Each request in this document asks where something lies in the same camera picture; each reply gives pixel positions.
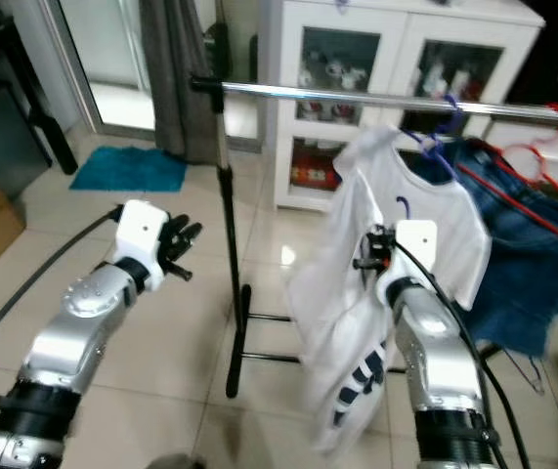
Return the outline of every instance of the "denim clothing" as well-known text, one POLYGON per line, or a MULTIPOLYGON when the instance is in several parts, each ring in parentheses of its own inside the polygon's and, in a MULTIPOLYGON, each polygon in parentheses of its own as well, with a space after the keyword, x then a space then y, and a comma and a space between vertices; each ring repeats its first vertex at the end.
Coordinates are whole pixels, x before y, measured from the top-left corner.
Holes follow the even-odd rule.
MULTIPOLYGON (((460 170, 461 166, 519 201, 558 229, 558 201, 506 173, 474 141, 446 144, 445 158, 472 195, 493 239, 492 255, 472 310, 462 312, 475 340, 542 356, 547 331, 558 315, 558 235, 538 224, 460 170)), ((450 179, 443 165, 426 158, 411 169, 437 184, 450 179)))

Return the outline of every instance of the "blue hanger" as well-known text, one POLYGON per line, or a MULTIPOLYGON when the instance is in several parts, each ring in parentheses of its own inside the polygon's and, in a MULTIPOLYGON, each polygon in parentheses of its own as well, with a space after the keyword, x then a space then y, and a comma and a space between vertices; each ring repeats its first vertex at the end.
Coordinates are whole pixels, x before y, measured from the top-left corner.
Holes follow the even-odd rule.
POLYGON ((451 175, 451 177, 454 180, 458 180, 458 177, 456 176, 454 169, 452 169, 450 164, 443 157, 444 143, 439 139, 438 135, 454 132, 461 123, 461 119, 463 117, 463 111, 458 106, 456 100, 452 95, 445 95, 444 99, 448 101, 454 108, 454 112, 452 113, 452 118, 450 121, 438 125, 435 128, 435 131, 428 134, 424 139, 420 139, 415 133, 411 132, 410 130, 402 129, 402 131, 419 143, 420 150, 426 158, 437 160, 442 166, 446 168, 446 171, 451 175), (425 142, 427 142, 429 139, 432 142, 434 142, 435 145, 432 148, 427 149, 425 146, 425 142))

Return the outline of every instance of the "clothes hanger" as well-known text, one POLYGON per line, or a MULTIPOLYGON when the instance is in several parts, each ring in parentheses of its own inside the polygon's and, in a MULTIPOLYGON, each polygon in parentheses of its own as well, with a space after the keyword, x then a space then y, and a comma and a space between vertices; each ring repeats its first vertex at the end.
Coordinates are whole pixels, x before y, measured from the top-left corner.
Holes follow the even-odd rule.
MULTIPOLYGON (((557 103, 550 103, 548 107, 553 108, 555 111, 558 112, 558 104, 557 103)), ((493 147, 489 144, 486 144, 486 148, 492 150, 496 154, 496 158, 494 159, 495 164, 502 169, 504 172, 514 176, 515 178, 519 179, 523 183, 535 187, 537 183, 544 180, 548 182, 556 191, 558 191, 558 182, 552 178, 547 172, 547 163, 541 151, 537 148, 537 145, 549 145, 553 144, 558 140, 558 129, 555 135, 545 138, 545 139, 534 139, 529 144, 513 144, 505 147, 504 149, 499 149, 497 147, 493 147), (512 149, 526 149, 528 150, 537 160, 538 163, 538 174, 535 178, 526 178, 518 173, 513 167, 506 161, 505 155, 508 151, 512 149)))
MULTIPOLYGON (((558 112, 558 104, 550 104, 548 106, 552 107, 554 110, 556 110, 558 112)), ((529 144, 515 144, 515 145, 510 145, 510 146, 508 146, 504 149, 499 149, 499 148, 494 147, 494 146, 492 146, 492 145, 490 145, 486 142, 474 141, 474 144, 478 145, 481 148, 492 151, 495 154, 494 163, 500 169, 502 169, 504 172, 514 176, 515 178, 519 179, 520 181, 524 182, 525 184, 533 187, 541 179, 543 179, 543 180, 547 181, 552 187, 554 187, 556 189, 556 191, 558 191, 558 182, 555 181, 547 173, 545 157, 537 149, 537 145, 550 144, 550 143, 555 142, 557 139, 558 139, 558 131, 554 136, 552 136, 550 138, 534 139, 529 144), (504 158, 504 155, 508 150, 511 150, 511 149, 527 149, 535 156, 535 158, 537 159, 537 162, 539 164, 539 174, 538 174, 537 178, 535 178, 535 179, 525 178, 524 176, 519 174, 517 171, 515 171, 515 169, 513 169, 513 167, 511 167, 509 165, 509 163, 504 158)), ((538 216, 537 213, 533 212, 532 210, 530 210, 529 208, 527 208, 526 206, 521 204, 519 201, 515 200, 513 197, 508 195, 507 193, 505 193, 505 192, 501 191, 500 189, 496 188, 494 185, 492 185, 488 181, 484 180, 483 178, 481 178, 476 173, 474 173, 473 171, 471 171, 469 168, 467 168, 466 166, 464 166, 462 164, 458 165, 458 169, 459 169, 459 171, 462 171, 463 173, 472 177, 475 181, 477 181, 481 185, 485 186, 490 191, 492 191, 494 193, 497 193, 501 198, 506 200, 510 205, 512 205, 512 206, 516 207, 518 210, 524 212, 529 218, 533 219, 538 224, 542 225, 546 229, 548 229, 551 232, 558 235, 558 228, 557 227, 555 227, 553 224, 551 224, 547 220, 543 219, 542 217, 538 216)))
POLYGON ((425 138, 420 138, 416 133, 411 132, 410 130, 401 130, 419 143, 420 151, 426 158, 438 161, 442 166, 444 166, 444 168, 446 168, 446 171, 450 174, 450 176, 455 181, 457 181, 458 176, 456 175, 456 172, 444 158, 444 143, 440 140, 439 135, 454 132, 461 123, 463 111, 458 106, 456 100, 452 95, 446 94, 444 96, 444 99, 448 101, 453 107, 452 117, 450 121, 439 124, 435 128, 435 130, 430 134, 427 134, 425 138))

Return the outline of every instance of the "silver robot arm segment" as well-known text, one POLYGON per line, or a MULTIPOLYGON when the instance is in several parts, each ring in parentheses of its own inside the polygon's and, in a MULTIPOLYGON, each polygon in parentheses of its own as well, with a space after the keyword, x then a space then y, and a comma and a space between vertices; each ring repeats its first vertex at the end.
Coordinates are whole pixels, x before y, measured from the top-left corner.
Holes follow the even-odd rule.
POLYGON ((397 247, 431 269, 437 229, 432 222, 403 220, 368 235, 373 259, 356 263, 382 274, 379 300, 393 310, 396 344, 407 363, 420 469, 493 467, 477 364, 452 313, 432 291, 430 280, 397 247))
POLYGON ((139 200, 125 204, 114 264, 102 264, 67 289, 60 312, 33 341, 14 388, 0 396, 0 468, 60 466, 72 418, 107 341, 139 294, 156 290, 165 273, 191 278, 174 264, 201 230, 188 221, 139 200))

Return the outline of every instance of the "metal rail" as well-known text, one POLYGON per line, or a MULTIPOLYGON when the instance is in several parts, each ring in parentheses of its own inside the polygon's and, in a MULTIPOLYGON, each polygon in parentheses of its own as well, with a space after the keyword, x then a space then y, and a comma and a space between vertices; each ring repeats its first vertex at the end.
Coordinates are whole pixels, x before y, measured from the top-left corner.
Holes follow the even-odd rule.
MULTIPOLYGON (((447 112, 451 105, 443 100, 412 98, 394 95, 376 95, 370 93, 346 93, 339 91, 322 91, 293 88, 289 86, 256 85, 251 83, 223 82, 222 88, 227 93, 240 93, 265 98, 336 101, 350 104, 362 104, 378 107, 398 107, 405 110, 422 110, 447 112)), ((558 123, 558 112, 543 106, 491 105, 483 103, 458 103, 469 114, 515 117, 525 120, 558 123)))

